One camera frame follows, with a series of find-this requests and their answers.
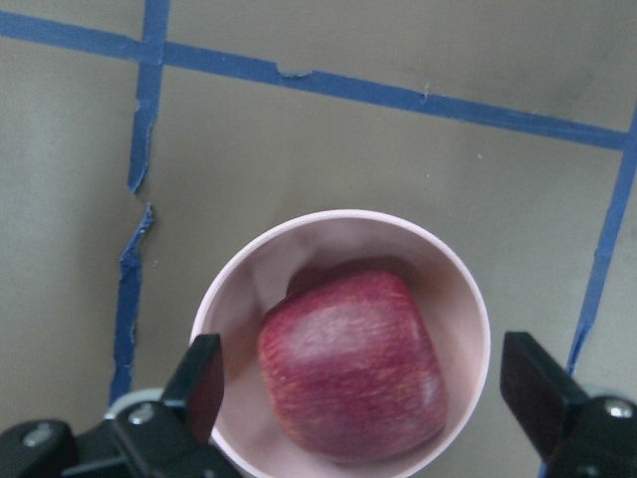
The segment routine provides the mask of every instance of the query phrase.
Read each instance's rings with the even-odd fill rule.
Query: bowl
[[[293,443],[268,400],[256,354],[265,313],[292,290],[334,271],[384,269],[399,275],[420,309],[448,394],[444,429],[392,458],[336,464]],[[220,334],[225,395],[212,440],[244,476],[405,478],[444,452],[482,393],[490,357],[484,300],[461,259],[422,227],[386,213],[338,209],[297,217],[242,248],[214,279],[191,340]]]

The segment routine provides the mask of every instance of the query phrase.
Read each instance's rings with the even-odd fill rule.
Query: apple
[[[405,283],[382,270],[329,280],[264,317],[258,357],[286,434],[330,461],[374,461],[432,438],[447,396]]]

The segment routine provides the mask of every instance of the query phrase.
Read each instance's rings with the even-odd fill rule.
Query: blue tape
[[[152,52],[152,63],[141,63],[137,73],[137,111],[132,123],[128,189],[135,194],[148,172],[150,139],[159,112],[163,49],[168,29],[169,0],[146,0],[142,41]]]
[[[0,36],[122,60],[156,62],[153,52],[125,35],[0,11]]]
[[[152,207],[143,217],[119,257],[119,288],[113,345],[114,373],[110,383],[109,404],[130,391],[135,355],[135,321],[141,295],[141,258],[138,245],[153,222]]]
[[[324,72],[282,75],[276,63],[167,42],[164,63],[224,77],[621,150],[626,133]]]
[[[588,279],[584,302],[580,311],[577,328],[573,337],[568,361],[566,363],[566,371],[573,375],[577,365],[577,360],[581,353],[582,347],[595,324],[599,303],[601,301],[602,292],[610,261],[613,257],[617,237],[624,218],[624,213],[628,205],[631,189],[635,181],[635,173],[637,170],[637,109],[633,115],[630,131],[628,132],[628,140],[624,146],[617,179],[613,189],[613,195],[610,206],[606,212],[604,225],[599,235],[593,266]]]

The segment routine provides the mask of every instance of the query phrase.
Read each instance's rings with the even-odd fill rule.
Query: bowl rim
[[[258,235],[256,238],[248,242],[244,247],[242,247],[231,259],[228,261],[225,266],[221,269],[219,274],[214,278],[208,290],[206,291],[195,315],[195,320],[192,326],[190,342],[194,341],[197,335],[200,334],[200,331],[203,329],[205,324],[205,319],[212,305],[212,302],[220,290],[221,286],[226,282],[227,278],[233,273],[237,267],[239,267],[242,262],[249,257],[254,251],[273,240],[274,238],[284,234],[287,231],[295,229],[300,226],[304,226],[311,223],[316,223],[320,221],[327,221],[333,219],[364,219],[371,220],[376,222],[382,222],[385,224],[393,225],[401,229],[405,229],[410,231],[427,242],[432,244],[436,249],[438,249],[441,253],[447,257],[453,264],[454,267],[460,272],[463,276],[466,284],[469,286],[472,296],[474,297],[476,304],[479,309],[479,316],[481,321],[481,329],[484,331],[484,339],[482,343],[482,362],[480,364],[480,374],[476,380],[476,386],[474,387],[473,394],[471,399],[469,400],[469,406],[467,406],[463,415],[459,419],[459,421],[454,425],[453,429],[449,432],[449,434],[443,439],[438,445],[431,450],[427,456],[418,460],[409,468],[403,470],[402,472],[393,475],[392,478],[407,478],[418,470],[421,470],[426,465],[431,463],[434,459],[436,459],[440,454],[442,454],[449,445],[458,437],[460,432],[465,428],[467,422],[469,421],[471,415],[474,413],[475,408],[478,404],[480,396],[485,387],[485,383],[487,380],[487,375],[489,372],[489,363],[491,360],[491,328],[489,323],[489,317],[487,313],[487,307],[485,305],[484,298],[480,289],[478,288],[478,284],[476,283],[473,275],[469,271],[468,267],[465,263],[460,259],[460,257],[440,238],[424,229],[423,227],[410,222],[406,219],[402,219],[400,217],[394,216],[392,214],[388,214],[385,212],[367,210],[367,209],[331,209],[324,210],[318,212],[312,212],[309,214],[305,214],[302,216],[298,216],[292,219],[289,219],[285,222],[282,222],[271,229],[263,232]],[[223,437],[217,425],[213,427],[212,431],[212,439],[218,446],[221,448],[222,452],[230,458],[236,465],[241,467],[241,469],[251,473],[255,477],[259,478],[276,478],[273,477],[263,470],[255,467],[250,462],[248,462],[240,453],[238,453]]]

